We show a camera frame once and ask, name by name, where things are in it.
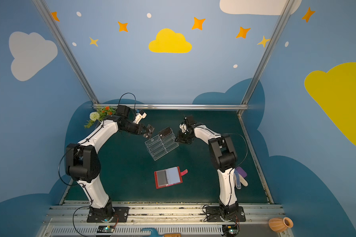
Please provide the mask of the black VIP logo card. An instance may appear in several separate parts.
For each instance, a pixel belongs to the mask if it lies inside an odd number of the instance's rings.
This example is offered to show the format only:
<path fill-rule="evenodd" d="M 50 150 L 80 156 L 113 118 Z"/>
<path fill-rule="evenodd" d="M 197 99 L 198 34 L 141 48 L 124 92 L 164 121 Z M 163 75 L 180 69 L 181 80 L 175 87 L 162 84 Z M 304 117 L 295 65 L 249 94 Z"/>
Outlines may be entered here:
<path fill-rule="evenodd" d="M 146 128 L 147 128 L 147 131 L 146 131 L 146 134 L 144 135 L 144 137 L 147 139 L 150 139 L 152 137 L 152 134 L 153 134 L 153 131 L 155 128 L 151 124 L 149 124 Z"/>

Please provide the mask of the clear acrylic card organizer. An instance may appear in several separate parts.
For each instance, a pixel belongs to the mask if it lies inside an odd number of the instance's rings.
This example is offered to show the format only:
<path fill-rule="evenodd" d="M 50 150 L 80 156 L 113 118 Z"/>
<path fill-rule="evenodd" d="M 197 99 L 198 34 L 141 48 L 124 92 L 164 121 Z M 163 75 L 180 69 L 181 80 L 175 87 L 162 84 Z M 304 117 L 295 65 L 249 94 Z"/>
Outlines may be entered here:
<path fill-rule="evenodd" d="M 176 142 L 175 139 L 176 136 L 174 132 L 165 138 L 161 138 L 157 134 L 156 136 L 147 140 L 145 145 L 153 160 L 157 161 L 179 146 L 179 143 Z"/>

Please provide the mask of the red card holder wallet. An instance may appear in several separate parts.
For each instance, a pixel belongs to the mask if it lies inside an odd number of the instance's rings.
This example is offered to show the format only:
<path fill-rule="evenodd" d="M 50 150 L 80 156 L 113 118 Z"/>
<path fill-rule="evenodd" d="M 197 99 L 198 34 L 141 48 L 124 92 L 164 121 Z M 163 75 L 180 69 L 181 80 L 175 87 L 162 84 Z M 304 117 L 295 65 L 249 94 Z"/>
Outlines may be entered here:
<path fill-rule="evenodd" d="M 159 170 L 154 172 L 156 189 L 174 186 L 183 182 L 182 177 L 188 173 L 188 170 L 180 170 L 179 166 Z"/>

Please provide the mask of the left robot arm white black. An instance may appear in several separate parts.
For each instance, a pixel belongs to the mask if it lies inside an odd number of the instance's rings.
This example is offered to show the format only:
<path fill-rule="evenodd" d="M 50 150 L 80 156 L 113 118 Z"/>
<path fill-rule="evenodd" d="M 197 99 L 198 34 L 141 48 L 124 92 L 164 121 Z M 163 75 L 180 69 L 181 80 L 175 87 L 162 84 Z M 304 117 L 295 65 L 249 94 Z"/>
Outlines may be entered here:
<path fill-rule="evenodd" d="M 105 108 L 106 116 L 97 119 L 100 125 L 88 137 L 66 147 L 65 172 L 83 189 L 90 202 L 88 222 L 111 222 L 114 217 L 112 201 L 99 176 L 98 152 L 102 146 L 118 131 L 145 138 L 150 138 L 154 131 L 151 125 L 140 123 L 147 116 L 145 111 L 136 110 L 135 118 L 130 121 L 130 110 L 125 105 L 119 105 L 116 111 Z"/>

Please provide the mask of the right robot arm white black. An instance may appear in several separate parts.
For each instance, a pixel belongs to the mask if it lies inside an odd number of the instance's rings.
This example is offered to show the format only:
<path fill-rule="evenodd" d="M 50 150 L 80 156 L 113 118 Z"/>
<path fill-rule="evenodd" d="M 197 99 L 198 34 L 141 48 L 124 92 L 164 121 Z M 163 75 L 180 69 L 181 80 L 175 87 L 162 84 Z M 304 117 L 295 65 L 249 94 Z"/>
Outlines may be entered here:
<path fill-rule="evenodd" d="M 226 218 L 236 213 L 239 209 L 234 190 L 234 169 L 237 153 L 230 136 L 212 131 L 206 125 L 196 122 L 193 116 L 185 117 L 179 128 L 176 142 L 192 144 L 194 139 L 198 138 L 208 145 L 211 163 L 217 170 L 219 177 L 220 214 L 223 218 Z"/>

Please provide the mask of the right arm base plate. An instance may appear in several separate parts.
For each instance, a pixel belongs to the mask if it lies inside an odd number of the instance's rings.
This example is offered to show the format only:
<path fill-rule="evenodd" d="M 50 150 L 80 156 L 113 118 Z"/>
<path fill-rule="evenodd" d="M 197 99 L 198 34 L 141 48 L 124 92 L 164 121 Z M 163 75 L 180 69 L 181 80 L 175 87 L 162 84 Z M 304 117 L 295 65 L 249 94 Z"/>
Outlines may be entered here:
<path fill-rule="evenodd" d="M 205 215 L 204 222 L 246 222 L 245 212 L 241 206 L 231 214 L 224 214 L 219 206 L 204 205 L 202 211 Z"/>

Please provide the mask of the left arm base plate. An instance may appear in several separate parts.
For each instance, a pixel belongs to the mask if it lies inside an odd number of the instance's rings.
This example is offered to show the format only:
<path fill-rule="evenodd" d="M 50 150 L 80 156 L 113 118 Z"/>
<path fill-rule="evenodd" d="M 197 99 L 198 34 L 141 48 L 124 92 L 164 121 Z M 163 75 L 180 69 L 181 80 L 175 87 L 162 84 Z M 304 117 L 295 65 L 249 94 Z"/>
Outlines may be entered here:
<path fill-rule="evenodd" d="M 129 207 L 90 207 L 88 223 L 125 223 L 129 214 Z"/>

